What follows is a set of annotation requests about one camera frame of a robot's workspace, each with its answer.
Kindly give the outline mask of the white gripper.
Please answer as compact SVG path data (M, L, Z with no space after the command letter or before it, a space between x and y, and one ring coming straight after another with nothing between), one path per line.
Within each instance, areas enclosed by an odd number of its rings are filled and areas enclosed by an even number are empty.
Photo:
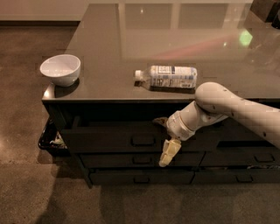
M172 137L171 140L164 141L163 152L158 162L160 167L166 167L179 152L181 148L180 141L186 141L195 132L184 125L179 111L176 111L169 118L158 117L153 119L152 122L165 127L167 133Z

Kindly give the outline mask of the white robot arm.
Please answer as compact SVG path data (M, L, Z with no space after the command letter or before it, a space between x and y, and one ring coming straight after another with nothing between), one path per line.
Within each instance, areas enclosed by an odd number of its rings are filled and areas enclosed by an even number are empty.
M280 111L249 101L216 82L205 82L195 91L194 101L169 117L153 120L166 128L170 140L164 141L159 166L166 167L177 155L181 142L205 126L232 118L259 137L280 148Z

